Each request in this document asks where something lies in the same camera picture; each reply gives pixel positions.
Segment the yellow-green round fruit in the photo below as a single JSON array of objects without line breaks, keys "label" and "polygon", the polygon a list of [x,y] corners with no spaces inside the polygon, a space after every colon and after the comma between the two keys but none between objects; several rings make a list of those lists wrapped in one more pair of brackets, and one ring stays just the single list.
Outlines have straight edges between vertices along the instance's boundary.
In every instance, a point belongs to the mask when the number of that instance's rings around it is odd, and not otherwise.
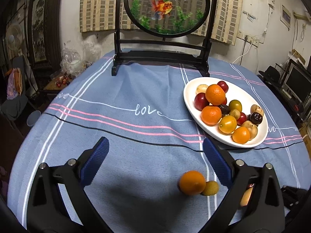
[{"label": "yellow-green round fruit", "polygon": [[229,108],[231,110],[238,110],[239,112],[242,112],[242,104],[239,100],[236,99],[230,101]]}]

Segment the tan pear-like fruit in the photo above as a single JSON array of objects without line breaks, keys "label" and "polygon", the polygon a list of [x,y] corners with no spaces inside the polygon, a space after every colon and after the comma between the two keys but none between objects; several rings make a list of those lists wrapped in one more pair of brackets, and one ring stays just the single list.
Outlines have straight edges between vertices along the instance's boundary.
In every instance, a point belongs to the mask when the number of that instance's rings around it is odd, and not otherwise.
[{"label": "tan pear-like fruit", "polygon": [[250,197],[252,195],[252,190],[253,190],[253,187],[250,187],[244,192],[242,199],[240,201],[241,207],[245,207],[246,205],[248,205]]}]

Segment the small yellow longan fruit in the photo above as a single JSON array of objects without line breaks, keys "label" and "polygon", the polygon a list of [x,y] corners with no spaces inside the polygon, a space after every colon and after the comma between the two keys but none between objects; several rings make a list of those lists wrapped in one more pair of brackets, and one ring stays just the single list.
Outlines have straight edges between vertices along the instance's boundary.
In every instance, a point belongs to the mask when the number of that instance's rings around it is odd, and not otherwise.
[{"label": "small yellow longan fruit", "polygon": [[206,182],[206,186],[204,190],[201,192],[201,194],[204,196],[213,196],[217,194],[218,191],[219,191],[218,183],[211,180],[211,181]]}]

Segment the small orange tangerine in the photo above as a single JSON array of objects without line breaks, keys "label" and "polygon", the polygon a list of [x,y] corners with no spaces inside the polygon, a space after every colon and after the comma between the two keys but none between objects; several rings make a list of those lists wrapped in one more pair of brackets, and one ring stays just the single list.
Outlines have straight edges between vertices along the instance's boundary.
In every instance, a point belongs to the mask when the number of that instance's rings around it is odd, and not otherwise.
[{"label": "small orange tangerine", "polygon": [[191,170],[180,177],[179,188],[185,195],[198,195],[206,188],[206,180],[202,173]]}]

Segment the brown-orange round fruit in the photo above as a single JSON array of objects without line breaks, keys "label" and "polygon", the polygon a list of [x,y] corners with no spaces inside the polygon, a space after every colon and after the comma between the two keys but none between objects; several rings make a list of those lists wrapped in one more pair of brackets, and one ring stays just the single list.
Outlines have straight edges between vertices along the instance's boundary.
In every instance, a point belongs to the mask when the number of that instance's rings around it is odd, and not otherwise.
[{"label": "brown-orange round fruit", "polygon": [[250,140],[250,131],[246,127],[237,128],[233,134],[232,139],[238,144],[246,144]]}]

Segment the white oval plate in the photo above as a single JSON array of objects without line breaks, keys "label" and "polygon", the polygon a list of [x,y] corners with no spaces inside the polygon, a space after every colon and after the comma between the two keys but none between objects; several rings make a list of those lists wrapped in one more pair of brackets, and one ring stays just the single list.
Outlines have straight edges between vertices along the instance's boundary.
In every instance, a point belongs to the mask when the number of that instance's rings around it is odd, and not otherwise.
[{"label": "white oval plate", "polygon": [[[206,125],[201,120],[201,111],[210,104],[205,92],[208,86],[219,85],[226,94],[226,99],[218,107],[221,109],[222,118],[213,126]],[[230,82],[220,81],[217,78],[201,77],[187,82],[183,90],[183,99],[188,111],[196,123],[211,137],[216,140],[238,148],[253,148],[261,145],[267,138],[268,121],[264,110],[255,99],[239,86]],[[242,104],[242,112],[231,110],[229,103],[239,100]],[[238,144],[233,141],[232,134],[239,127],[246,127],[250,131],[250,140],[246,144]]]}]

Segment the black monitor on shelf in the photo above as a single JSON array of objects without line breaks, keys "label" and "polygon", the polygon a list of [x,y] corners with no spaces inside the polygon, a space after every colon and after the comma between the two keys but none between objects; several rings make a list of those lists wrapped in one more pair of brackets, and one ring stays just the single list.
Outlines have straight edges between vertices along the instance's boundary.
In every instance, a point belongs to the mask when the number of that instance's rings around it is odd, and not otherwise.
[{"label": "black monitor on shelf", "polygon": [[288,60],[285,69],[283,88],[303,104],[310,98],[310,73],[292,58]]}]

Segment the white desk fan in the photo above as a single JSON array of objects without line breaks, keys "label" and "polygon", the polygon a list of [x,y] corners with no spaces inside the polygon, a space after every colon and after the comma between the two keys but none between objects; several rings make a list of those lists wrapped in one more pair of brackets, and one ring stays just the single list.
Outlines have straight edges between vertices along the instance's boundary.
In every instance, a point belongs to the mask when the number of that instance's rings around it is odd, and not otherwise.
[{"label": "white desk fan", "polygon": [[7,47],[11,51],[17,52],[23,42],[23,32],[20,24],[11,24],[6,30],[5,39]]}]

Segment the dark framed picture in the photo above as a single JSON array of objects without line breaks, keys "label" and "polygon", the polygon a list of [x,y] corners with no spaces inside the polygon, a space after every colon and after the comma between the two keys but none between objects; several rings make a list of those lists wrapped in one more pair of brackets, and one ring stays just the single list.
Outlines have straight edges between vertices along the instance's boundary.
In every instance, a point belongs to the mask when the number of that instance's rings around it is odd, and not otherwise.
[{"label": "dark framed picture", "polygon": [[34,67],[60,68],[59,9],[61,0],[30,0],[27,18],[28,55]]}]

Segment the striped beige curtain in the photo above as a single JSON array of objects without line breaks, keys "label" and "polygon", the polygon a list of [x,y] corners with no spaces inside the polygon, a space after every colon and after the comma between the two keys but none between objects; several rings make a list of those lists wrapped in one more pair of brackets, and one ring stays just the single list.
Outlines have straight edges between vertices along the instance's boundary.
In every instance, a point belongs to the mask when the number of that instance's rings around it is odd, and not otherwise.
[{"label": "striped beige curtain", "polygon": [[[138,23],[160,34],[178,34],[194,28],[210,9],[206,0],[128,0]],[[82,33],[112,30],[116,0],[80,0],[79,28]],[[217,0],[212,39],[234,45],[238,36],[242,0]]]}]

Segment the round goldfish screen ornament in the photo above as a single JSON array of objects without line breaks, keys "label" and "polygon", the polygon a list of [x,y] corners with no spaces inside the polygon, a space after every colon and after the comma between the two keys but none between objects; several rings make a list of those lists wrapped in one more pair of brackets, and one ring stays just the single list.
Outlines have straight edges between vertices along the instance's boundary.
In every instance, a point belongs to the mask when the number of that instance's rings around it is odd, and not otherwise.
[{"label": "round goldfish screen ornament", "polygon": [[116,0],[111,73],[133,62],[189,65],[209,76],[218,0]]}]

